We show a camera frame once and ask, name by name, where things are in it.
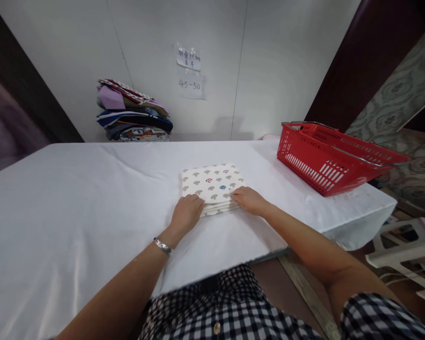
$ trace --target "white table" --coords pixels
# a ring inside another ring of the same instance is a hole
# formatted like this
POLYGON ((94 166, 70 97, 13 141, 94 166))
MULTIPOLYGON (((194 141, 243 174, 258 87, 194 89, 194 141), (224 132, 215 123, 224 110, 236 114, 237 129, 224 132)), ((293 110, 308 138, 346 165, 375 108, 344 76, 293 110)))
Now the white table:
MULTIPOLYGON (((53 144, 0 172, 0 339, 58 334, 169 223, 183 169, 236 163, 247 184, 346 249, 396 201, 363 185, 324 198, 276 159, 277 141, 53 144)), ((241 209, 205 217, 153 295, 284 249, 241 209)))

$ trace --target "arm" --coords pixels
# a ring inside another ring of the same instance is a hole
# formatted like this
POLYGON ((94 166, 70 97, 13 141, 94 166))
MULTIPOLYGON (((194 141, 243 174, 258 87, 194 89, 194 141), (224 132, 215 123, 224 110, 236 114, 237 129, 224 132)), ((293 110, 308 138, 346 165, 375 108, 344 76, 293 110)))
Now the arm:
MULTIPOLYGON (((197 195, 180 198, 170 225, 158 239, 175 249, 197 224, 203 203, 197 195)), ((152 242, 86 304, 56 339, 125 339, 149 301, 168 259, 152 242)))
POLYGON ((337 323, 340 323, 345 302, 356 293, 378 293, 400 303, 365 265, 316 230, 267 202, 253 189, 236 189, 232 198, 248 213, 263 217, 324 285, 337 323))

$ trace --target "folded cloth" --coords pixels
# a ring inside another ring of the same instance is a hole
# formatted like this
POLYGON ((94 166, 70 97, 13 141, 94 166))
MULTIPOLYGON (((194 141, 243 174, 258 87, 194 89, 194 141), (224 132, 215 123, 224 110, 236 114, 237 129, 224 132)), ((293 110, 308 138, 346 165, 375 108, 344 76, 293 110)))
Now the folded cloth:
POLYGON ((235 164, 184 169, 181 178, 181 194, 197 194, 207 204, 201 217, 238 208, 231 194, 236 188, 244 186, 245 182, 235 164))
POLYGON ((99 98, 96 98, 96 104, 98 104, 98 106, 99 106, 100 108, 105 109, 104 104, 101 102, 101 100, 100 100, 99 98))
POLYGON ((141 110, 144 112, 105 110, 96 116, 96 120, 104 128, 120 120, 127 124, 154 126, 167 132, 173 129, 172 122, 168 118, 160 116, 156 110, 151 108, 141 108, 141 110))
POLYGON ((132 127, 123 131, 119 138, 128 142, 164 142, 168 134, 157 127, 132 127))
POLYGON ((124 110, 123 95, 111 87, 103 86, 99 90, 98 98, 106 109, 124 110))
POLYGON ((101 84, 105 84, 107 86, 112 87, 116 91, 120 92, 123 96, 136 102, 137 104, 143 104, 145 102, 154 100, 154 98, 151 98, 146 94, 140 93, 134 90, 132 87, 127 86, 126 84, 123 84, 119 81, 113 79, 99 79, 98 81, 101 84))
POLYGON ((144 125, 144 126, 153 126, 156 128, 161 128, 166 132, 171 132, 173 129, 173 124, 169 122, 165 122, 161 119, 156 119, 153 117, 142 117, 142 116, 123 116, 119 119, 121 122, 126 124, 136 124, 136 125, 144 125))
POLYGON ((105 135, 108 140, 119 140, 119 135, 132 127, 134 124, 123 124, 115 122, 112 125, 105 128, 105 135))
POLYGON ((161 106, 160 104, 153 104, 155 101, 146 102, 143 104, 137 104, 136 102, 133 102, 132 100, 122 96, 124 105, 126 107, 126 110, 132 111, 133 108, 140 108, 140 107, 149 107, 152 109, 155 109, 161 116, 169 117, 170 114, 168 113, 167 109, 161 106))

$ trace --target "handwritten note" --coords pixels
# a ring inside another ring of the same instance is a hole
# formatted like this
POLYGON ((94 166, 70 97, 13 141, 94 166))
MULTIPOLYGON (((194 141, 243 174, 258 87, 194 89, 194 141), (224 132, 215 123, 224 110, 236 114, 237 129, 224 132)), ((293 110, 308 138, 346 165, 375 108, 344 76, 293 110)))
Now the handwritten note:
POLYGON ((181 97, 206 100, 206 77, 185 68, 178 69, 178 89, 181 97))
POLYGON ((201 70, 200 51, 191 48, 183 48, 179 43, 173 45, 176 54, 176 62, 186 68, 197 71, 201 70))

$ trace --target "stack of folded clothes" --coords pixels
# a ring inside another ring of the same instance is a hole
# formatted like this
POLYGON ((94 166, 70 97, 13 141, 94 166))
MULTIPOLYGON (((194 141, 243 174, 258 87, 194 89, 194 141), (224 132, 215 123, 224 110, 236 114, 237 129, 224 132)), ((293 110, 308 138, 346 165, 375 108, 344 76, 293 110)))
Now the stack of folded clothes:
POLYGON ((165 142, 173 124, 167 109, 154 98, 113 79, 99 79, 98 105, 105 111, 96 117, 109 140, 165 142))

